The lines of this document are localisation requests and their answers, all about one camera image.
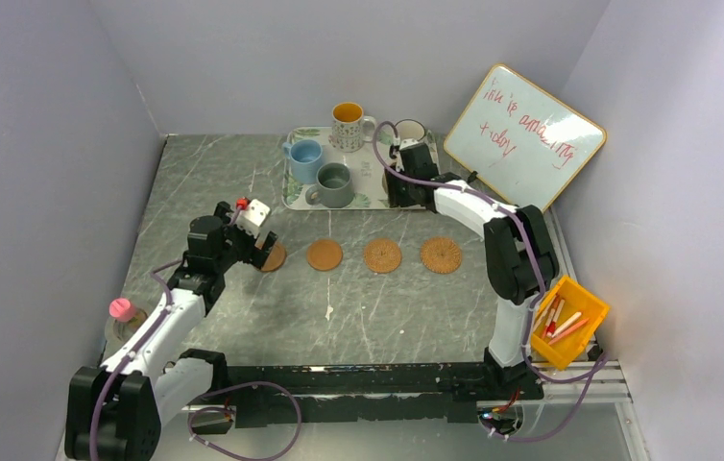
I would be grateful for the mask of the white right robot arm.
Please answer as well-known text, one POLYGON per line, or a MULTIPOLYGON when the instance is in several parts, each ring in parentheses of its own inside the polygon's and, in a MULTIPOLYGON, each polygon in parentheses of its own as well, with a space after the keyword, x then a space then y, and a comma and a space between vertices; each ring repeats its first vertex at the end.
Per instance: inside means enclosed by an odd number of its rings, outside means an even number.
POLYGON ((415 139, 390 146, 382 164, 392 207, 421 206, 483 241, 488 280, 499 302, 482 382, 492 397, 507 398, 531 373, 531 316, 560 272, 542 211, 503 204, 459 176, 441 173, 427 144, 415 139))

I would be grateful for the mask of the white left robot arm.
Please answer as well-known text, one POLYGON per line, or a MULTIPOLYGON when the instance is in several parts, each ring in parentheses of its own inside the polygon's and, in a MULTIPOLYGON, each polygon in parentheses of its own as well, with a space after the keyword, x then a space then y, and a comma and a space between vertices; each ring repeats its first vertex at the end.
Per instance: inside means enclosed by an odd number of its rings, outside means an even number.
POLYGON ((258 199, 217 204, 193 219, 187 248, 168 263, 163 294, 144 324, 97 367, 72 376, 63 450, 70 460, 149 460, 161 430, 196 398, 221 401, 229 390, 226 357, 190 349, 167 364, 173 353, 212 310, 225 289, 225 273, 236 263, 260 269, 277 235, 263 230, 270 208, 258 199))

